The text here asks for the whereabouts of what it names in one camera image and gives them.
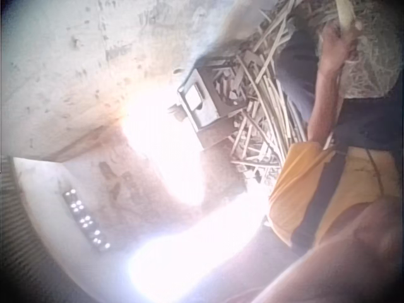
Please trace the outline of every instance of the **hand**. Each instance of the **hand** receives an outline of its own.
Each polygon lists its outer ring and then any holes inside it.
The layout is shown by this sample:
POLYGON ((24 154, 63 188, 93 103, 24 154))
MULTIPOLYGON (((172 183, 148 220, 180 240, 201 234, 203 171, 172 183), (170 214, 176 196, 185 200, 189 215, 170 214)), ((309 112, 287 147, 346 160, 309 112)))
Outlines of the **hand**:
POLYGON ((329 22, 324 27, 323 51, 319 63, 320 73, 337 73, 344 62, 356 52, 357 37, 360 31, 351 26, 351 29, 341 33, 338 23, 329 22))

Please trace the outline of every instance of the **yellow shirt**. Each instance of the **yellow shirt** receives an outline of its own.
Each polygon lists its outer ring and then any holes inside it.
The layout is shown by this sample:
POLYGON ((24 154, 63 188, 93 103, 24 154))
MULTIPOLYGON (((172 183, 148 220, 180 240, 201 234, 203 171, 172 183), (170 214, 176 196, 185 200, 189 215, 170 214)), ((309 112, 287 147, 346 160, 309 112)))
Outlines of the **yellow shirt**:
MULTIPOLYGON (((381 175, 384 194, 399 196, 399 178, 394 159, 387 151, 370 150, 381 175)), ((303 221, 317 188, 324 164, 335 154, 319 143, 296 143, 290 147, 285 165, 270 197, 269 220, 274 232, 289 246, 294 230, 303 221)), ((339 215, 353 205, 373 202, 381 196, 372 162, 363 148, 348 149, 338 187, 316 232, 316 245, 339 215)))

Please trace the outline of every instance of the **pile of wood scraps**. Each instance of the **pile of wood scraps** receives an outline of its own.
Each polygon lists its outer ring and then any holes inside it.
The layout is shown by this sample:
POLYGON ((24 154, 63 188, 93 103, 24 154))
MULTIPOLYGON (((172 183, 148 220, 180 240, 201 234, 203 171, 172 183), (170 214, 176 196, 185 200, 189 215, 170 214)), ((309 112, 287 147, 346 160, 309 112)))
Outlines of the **pile of wood scraps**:
POLYGON ((290 145, 306 141, 300 115, 284 95, 276 79, 274 56, 290 38, 286 18, 302 0, 284 1, 273 20, 265 13, 266 28, 235 57, 232 68, 232 89, 242 92, 247 107, 235 116, 238 131, 233 142, 232 163, 246 178, 273 185, 277 179, 290 145))

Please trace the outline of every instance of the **person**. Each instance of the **person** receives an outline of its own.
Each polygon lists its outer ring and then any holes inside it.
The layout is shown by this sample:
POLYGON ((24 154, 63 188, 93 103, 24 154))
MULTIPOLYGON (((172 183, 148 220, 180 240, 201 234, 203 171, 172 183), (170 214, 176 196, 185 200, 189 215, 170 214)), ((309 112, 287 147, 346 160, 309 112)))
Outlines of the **person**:
POLYGON ((318 59, 295 27, 275 69, 308 140, 290 147, 268 220, 301 258, 253 302, 393 302, 403 283, 402 73, 383 98, 345 100, 335 121, 359 32, 327 24, 318 59), (336 144, 324 149, 332 131, 336 144))

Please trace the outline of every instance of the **bright light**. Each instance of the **bright light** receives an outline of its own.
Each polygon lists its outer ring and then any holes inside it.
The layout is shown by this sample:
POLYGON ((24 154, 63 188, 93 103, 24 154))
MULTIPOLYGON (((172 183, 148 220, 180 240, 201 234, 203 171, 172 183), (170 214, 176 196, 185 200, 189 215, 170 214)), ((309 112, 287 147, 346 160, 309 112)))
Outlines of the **bright light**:
POLYGON ((173 91, 136 102, 122 128, 132 148, 158 167, 169 191, 183 203, 197 206, 204 196, 201 145, 187 119, 176 121, 157 108, 156 102, 172 96, 169 94, 176 98, 173 91))
POLYGON ((129 265, 134 286, 156 303, 180 299, 251 240, 267 197, 244 194, 184 233, 146 244, 129 265))

